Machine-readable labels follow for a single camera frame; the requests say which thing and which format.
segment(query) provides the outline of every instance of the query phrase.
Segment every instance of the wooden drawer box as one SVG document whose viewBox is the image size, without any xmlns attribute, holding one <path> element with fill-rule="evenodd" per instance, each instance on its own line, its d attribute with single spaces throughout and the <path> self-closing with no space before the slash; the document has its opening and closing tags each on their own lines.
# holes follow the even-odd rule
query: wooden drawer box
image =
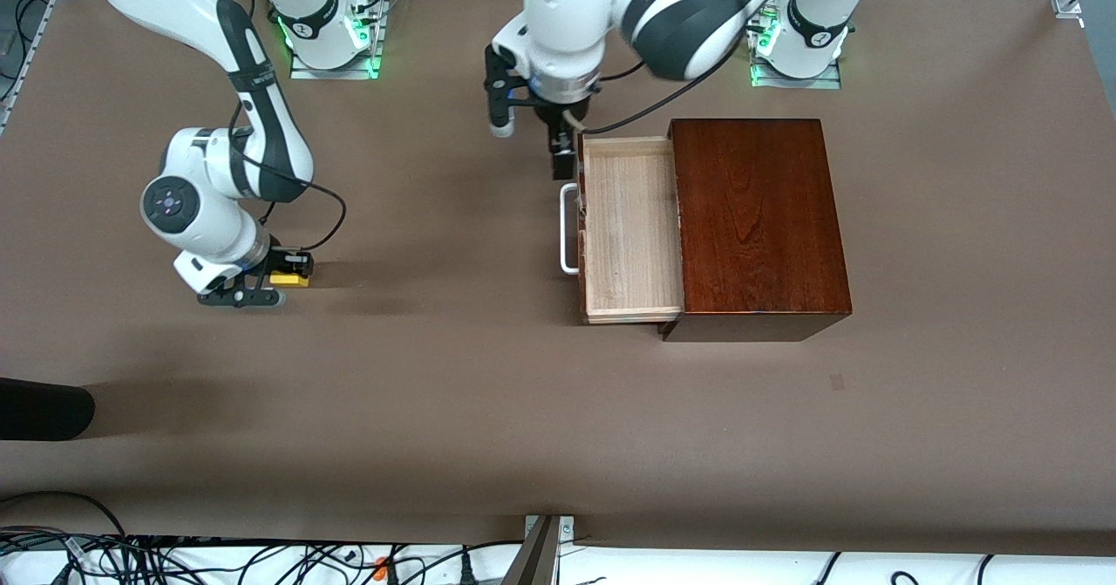
<svg viewBox="0 0 1116 585">
<path fill-rule="evenodd" d="M 668 137 L 585 138 L 581 161 L 589 324 L 792 342 L 852 313 L 820 122 L 679 119 Z"/>
</svg>

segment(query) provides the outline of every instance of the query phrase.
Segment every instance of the brown table surface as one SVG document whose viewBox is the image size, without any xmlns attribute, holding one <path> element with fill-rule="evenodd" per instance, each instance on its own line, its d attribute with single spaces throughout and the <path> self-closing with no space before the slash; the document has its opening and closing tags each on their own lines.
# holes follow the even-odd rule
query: brown table surface
<svg viewBox="0 0 1116 585">
<path fill-rule="evenodd" d="M 172 133 L 228 119 L 221 70 L 59 3 L 0 140 L 0 371 L 94 385 L 104 437 L 0 444 L 0 490 L 85 491 L 152 534 L 479 541 L 561 511 L 618 545 L 1116 548 L 1116 125 L 1076 21 L 865 0 L 840 92 L 733 61 L 617 132 L 825 125 L 853 316 L 665 344 L 579 325 L 542 127 L 488 133 L 482 49 L 519 3 L 405 0 L 378 81 L 283 81 L 350 215 L 270 313 L 196 306 L 140 219 Z M 588 121 L 674 88 L 608 85 Z M 271 227 L 307 241 L 335 212 L 307 194 Z"/>
</svg>

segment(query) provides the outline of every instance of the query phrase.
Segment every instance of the yellow object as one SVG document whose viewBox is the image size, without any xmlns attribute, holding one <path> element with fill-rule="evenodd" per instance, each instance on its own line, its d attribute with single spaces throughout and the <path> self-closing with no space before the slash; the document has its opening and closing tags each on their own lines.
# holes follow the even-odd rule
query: yellow object
<svg viewBox="0 0 1116 585">
<path fill-rule="evenodd" d="M 268 280 L 271 281 L 273 287 L 309 287 L 310 279 L 304 278 L 298 274 L 282 274 L 279 271 L 271 271 L 268 276 Z"/>
</svg>

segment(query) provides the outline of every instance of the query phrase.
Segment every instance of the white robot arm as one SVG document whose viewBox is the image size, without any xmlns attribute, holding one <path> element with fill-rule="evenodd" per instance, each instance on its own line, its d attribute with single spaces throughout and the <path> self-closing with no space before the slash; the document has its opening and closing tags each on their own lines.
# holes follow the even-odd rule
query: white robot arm
<svg viewBox="0 0 1116 585">
<path fill-rule="evenodd" d="M 589 97 L 597 92 L 604 59 L 605 36 L 617 29 L 653 75 L 671 80 L 694 80 L 728 56 L 741 39 L 749 18 L 768 0 L 523 0 L 523 12 L 514 17 L 485 50 L 490 130 L 496 136 L 514 131 L 511 112 L 530 105 L 547 124 L 554 178 L 574 178 L 576 128 L 569 117 L 580 121 L 588 112 Z M 788 36 L 771 57 L 777 69 L 825 69 L 839 48 L 833 32 L 847 33 L 846 23 L 858 0 L 783 0 L 810 18 L 796 41 Z M 785 31 L 792 30 L 790 22 Z M 810 28 L 826 32 L 810 41 Z M 825 51 L 816 51 L 825 38 Z M 789 65 L 776 65 L 783 59 Z M 508 73 L 514 69 L 516 75 Z M 529 96 L 514 97 L 513 89 L 527 88 Z"/>
<path fill-rule="evenodd" d="M 246 271 L 263 275 L 271 267 L 306 276 L 311 265 L 308 256 L 275 252 L 277 242 L 238 203 L 241 199 L 291 202 L 314 178 L 309 147 L 250 18 L 234 0 L 108 2 L 141 26 L 211 57 L 227 73 L 250 122 L 248 127 L 191 127 L 175 133 L 158 176 L 144 189 L 144 221 L 182 250 L 174 267 L 202 304 L 278 305 L 279 291 L 225 290 L 228 281 Z M 344 64 L 356 52 L 354 41 L 338 40 L 352 32 L 349 9 L 338 10 L 339 0 L 275 3 L 280 12 L 295 13 L 296 21 L 314 28 L 296 44 L 302 45 L 299 54 L 323 64 Z"/>
<path fill-rule="evenodd" d="M 776 0 L 776 25 L 756 52 L 787 77 L 817 77 L 840 56 L 860 0 Z"/>
</svg>

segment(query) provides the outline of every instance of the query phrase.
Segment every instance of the drawer handle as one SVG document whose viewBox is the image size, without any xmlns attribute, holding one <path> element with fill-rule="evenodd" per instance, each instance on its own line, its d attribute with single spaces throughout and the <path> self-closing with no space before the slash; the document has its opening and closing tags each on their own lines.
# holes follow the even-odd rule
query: drawer handle
<svg viewBox="0 0 1116 585">
<path fill-rule="evenodd" d="M 566 194 L 577 192 L 577 182 L 570 182 L 558 192 L 558 263 L 567 276 L 577 276 L 578 268 L 566 263 Z"/>
</svg>

